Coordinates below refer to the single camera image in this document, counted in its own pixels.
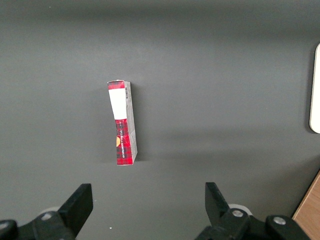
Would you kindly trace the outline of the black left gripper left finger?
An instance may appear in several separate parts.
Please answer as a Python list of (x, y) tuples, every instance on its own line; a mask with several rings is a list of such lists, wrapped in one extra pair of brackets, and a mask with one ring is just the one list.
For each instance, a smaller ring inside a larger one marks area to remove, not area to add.
[(2, 240), (75, 240), (93, 210), (92, 185), (81, 184), (56, 211), (46, 211), (25, 225), (0, 221)]

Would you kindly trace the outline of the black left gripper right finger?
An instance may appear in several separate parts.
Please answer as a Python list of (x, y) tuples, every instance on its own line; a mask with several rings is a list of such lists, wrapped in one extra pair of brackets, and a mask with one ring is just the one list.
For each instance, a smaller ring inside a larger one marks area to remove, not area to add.
[(197, 240), (308, 240), (290, 217), (269, 215), (265, 221), (239, 207), (230, 207), (214, 182), (205, 184), (205, 210), (210, 225)]

